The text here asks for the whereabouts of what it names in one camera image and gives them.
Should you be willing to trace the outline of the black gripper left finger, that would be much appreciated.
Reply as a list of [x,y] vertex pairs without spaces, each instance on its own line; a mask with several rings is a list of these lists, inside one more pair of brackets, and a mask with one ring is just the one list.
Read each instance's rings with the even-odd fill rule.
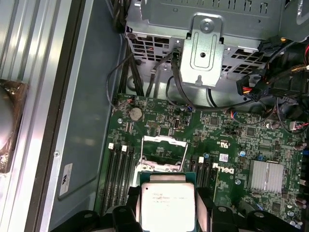
[[138,222],[138,203],[141,187],[130,187],[125,205],[115,207],[110,213],[100,216],[95,211],[81,211],[61,225],[54,232],[141,232]]

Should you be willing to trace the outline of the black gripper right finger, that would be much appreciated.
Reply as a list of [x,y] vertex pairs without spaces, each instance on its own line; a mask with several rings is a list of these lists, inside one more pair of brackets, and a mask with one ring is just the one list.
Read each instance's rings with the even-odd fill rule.
[[288,223],[261,210],[235,213],[226,206],[216,206],[207,188],[196,189],[196,217],[203,232],[286,232]]

